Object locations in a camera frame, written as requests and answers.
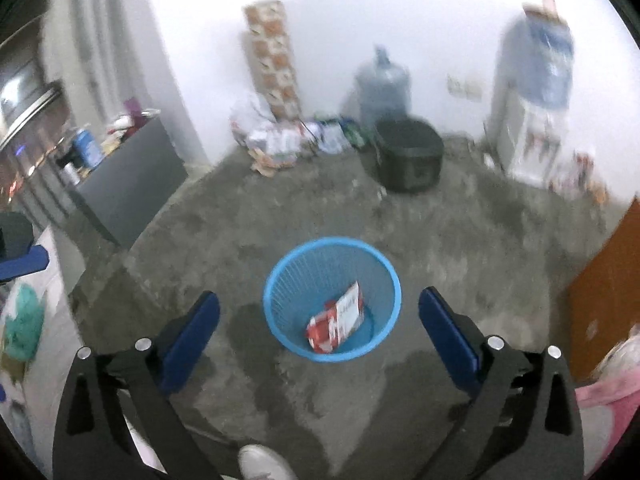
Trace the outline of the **pink blanket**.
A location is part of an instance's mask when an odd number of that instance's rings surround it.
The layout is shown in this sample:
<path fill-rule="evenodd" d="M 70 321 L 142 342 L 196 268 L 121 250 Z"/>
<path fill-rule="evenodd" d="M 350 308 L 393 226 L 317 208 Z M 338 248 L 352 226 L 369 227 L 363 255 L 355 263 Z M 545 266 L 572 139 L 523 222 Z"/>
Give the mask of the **pink blanket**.
<path fill-rule="evenodd" d="M 591 374 L 593 382 L 576 389 L 582 440 L 584 478 L 593 479 L 630 434 L 639 411 L 639 325 L 618 342 Z"/>

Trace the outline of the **wall power socket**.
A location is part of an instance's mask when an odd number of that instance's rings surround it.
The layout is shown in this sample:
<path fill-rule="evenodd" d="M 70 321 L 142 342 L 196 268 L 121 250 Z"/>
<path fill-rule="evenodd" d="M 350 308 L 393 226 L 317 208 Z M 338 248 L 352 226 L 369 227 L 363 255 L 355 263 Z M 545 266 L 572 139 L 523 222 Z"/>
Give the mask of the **wall power socket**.
<path fill-rule="evenodd" d="M 484 84 L 479 79 L 461 79 L 448 75 L 447 91 L 454 98 L 480 102 L 484 96 Z"/>

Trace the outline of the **floral bed sheet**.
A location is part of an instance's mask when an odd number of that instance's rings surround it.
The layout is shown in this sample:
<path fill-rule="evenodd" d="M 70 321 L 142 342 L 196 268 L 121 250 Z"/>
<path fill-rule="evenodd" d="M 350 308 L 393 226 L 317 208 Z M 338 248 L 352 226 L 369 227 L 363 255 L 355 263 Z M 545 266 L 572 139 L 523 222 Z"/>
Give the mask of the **floral bed sheet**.
<path fill-rule="evenodd" d="M 47 252 L 47 266 L 13 283 L 1 313 L 1 433 L 51 479 L 58 408 L 82 346 L 70 293 L 85 261 L 70 238 L 52 226 L 36 245 Z"/>

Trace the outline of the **white shoe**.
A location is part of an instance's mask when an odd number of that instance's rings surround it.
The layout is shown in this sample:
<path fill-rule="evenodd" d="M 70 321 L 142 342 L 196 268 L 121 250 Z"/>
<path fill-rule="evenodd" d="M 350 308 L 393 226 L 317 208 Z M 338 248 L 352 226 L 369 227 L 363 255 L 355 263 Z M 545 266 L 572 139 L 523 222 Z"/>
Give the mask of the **white shoe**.
<path fill-rule="evenodd" d="M 297 480 L 296 473 L 286 459 L 265 445 L 242 446 L 238 463 L 246 480 Z"/>

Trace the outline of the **empty blue water jug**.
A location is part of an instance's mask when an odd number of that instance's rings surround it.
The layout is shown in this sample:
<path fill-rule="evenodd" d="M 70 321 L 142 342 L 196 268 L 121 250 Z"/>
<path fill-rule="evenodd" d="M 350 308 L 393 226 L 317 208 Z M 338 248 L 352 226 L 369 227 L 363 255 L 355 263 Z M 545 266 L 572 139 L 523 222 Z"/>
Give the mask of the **empty blue water jug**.
<path fill-rule="evenodd" d="M 374 48 L 374 60 L 356 75 L 360 124 L 373 129 L 386 118 L 409 115 L 411 78 L 405 66 L 390 60 L 386 47 Z"/>

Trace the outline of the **red white snack wrapper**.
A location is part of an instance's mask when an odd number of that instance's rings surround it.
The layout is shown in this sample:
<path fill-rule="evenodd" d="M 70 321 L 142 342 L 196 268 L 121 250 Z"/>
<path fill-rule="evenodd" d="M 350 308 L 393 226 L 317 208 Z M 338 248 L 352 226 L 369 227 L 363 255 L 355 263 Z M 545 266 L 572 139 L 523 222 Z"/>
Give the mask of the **red white snack wrapper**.
<path fill-rule="evenodd" d="M 324 310 L 313 316 L 305 330 L 305 336 L 313 352 L 333 353 L 358 330 L 364 318 L 361 287 L 358 282 L 337 300 L 330 300 Z"/>

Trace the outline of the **orange wooden door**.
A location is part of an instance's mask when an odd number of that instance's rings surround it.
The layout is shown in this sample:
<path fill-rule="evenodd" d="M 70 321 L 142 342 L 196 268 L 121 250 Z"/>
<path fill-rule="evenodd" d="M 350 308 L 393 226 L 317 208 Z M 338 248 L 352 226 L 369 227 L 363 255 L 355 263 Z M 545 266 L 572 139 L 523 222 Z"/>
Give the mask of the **orange wooden door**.
<path fill-rule="evenodd" d="M 639 323 L 639 201 L 567 289 L 570 371 L 586 380 Z"/>

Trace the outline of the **blue detergent bottle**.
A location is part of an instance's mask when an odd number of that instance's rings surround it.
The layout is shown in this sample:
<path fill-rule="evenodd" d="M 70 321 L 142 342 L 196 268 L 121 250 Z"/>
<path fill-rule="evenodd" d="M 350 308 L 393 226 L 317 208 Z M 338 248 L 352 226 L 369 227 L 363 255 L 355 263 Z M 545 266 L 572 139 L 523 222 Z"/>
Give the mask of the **blue detergent bottle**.
<path fill-rule="evenodd" d="M 93 170 L 103 162 L 104 153 L 101 145 L 88 129 L 82 128 L 76 131 L 73 146 L 86 168 Z"/>

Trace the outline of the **grey storage cabinet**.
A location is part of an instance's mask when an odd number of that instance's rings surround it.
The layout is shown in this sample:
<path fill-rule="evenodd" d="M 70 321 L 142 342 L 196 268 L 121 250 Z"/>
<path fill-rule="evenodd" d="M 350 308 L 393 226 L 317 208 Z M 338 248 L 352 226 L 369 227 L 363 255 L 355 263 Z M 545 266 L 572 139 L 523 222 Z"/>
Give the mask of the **grey storage cabinet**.
<path fill-rule="evenodd" d="M 129 249 L 187 176 L 155 117 L 68 192 L 103 237 Z"/>

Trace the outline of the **white plastic bag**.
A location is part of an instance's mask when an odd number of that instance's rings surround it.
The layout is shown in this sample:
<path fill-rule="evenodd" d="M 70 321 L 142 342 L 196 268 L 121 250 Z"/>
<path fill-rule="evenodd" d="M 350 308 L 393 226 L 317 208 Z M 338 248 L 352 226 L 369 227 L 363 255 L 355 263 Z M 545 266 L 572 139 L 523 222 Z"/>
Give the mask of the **white plastic bag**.
<path fill-rule="evenodd" d="M 229 120 L 232 136 L 241 146 L 254 130 L 265 129 L 277 122 L 266 98 L 256 92 L 247 93 L 232 106 Z"/>

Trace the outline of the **purple cup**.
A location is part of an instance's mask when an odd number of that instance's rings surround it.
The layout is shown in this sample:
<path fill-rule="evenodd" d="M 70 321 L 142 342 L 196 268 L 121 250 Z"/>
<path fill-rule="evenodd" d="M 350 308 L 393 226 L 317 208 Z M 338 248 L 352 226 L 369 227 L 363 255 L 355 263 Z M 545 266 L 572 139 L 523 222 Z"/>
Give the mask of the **purple cup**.
<path fill-rule="evenodd" d="M 143 117 L 142 107 L 137 98 L 130 98 L 124 102 L 128 115 L 136 122 Z"/>

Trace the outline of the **pile of paper trash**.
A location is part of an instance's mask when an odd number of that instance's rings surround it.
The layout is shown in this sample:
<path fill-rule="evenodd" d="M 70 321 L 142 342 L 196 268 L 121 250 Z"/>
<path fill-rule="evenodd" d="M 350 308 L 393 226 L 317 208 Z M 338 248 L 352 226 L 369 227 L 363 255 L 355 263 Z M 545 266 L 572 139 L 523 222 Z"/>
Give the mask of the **pile of paper trash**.
<path fill-rule="evenodd" d="M 361 150 L 367 138 L 348 118 L 311 118 L 297 122 L 268 122 L 244 136 L 243 148 L 252 159 L 252 170 L 272 178 L 296 165 L 299 159 L 339 155 Z"/>

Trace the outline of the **black rice cooker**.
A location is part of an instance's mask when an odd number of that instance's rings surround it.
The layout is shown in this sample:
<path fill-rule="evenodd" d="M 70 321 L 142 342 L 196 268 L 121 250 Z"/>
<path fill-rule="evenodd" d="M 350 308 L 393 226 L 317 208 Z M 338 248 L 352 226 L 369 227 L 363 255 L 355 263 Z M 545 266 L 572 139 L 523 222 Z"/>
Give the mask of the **black rice cooker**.
<path fill-rule="evenodd" d="M 438 185 L 444 140 L 432 125 L 413 116 L 382 117 L 364 125 L 364 169 L 387 191 L 422 193 Z"/>

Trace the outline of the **blue plastic waste basket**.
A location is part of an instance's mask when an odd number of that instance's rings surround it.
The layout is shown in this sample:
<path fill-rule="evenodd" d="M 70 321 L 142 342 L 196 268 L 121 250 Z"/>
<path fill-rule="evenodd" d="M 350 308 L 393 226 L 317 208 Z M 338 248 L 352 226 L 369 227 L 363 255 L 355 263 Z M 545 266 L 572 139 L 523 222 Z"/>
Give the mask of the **blue plastic waste basket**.
<path fill-rule="evenodd" d="M 309 323 L 354 285 L 361 292 L 362 323 L 331 352 L 314 350 Z M 296 247 L 272 269 L 262 293 L 265 319 L 277 341 L 319 363 L 345 362 L 374 350 L 393 330 L 401 303 L 401 284 L 390 260 L 348 237 L 323 237 Z"/>

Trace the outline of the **grey curtain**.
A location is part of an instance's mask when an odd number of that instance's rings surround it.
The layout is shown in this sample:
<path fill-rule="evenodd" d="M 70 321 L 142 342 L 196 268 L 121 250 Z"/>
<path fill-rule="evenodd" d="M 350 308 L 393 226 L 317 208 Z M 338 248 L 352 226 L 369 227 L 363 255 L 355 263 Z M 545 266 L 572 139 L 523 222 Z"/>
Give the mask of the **grey curtain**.
<path fill-rule="evenodd" d="M 115 110 L 110 0 L 70 0 L 81 70 L 96 110 L 107 122 Z"/>

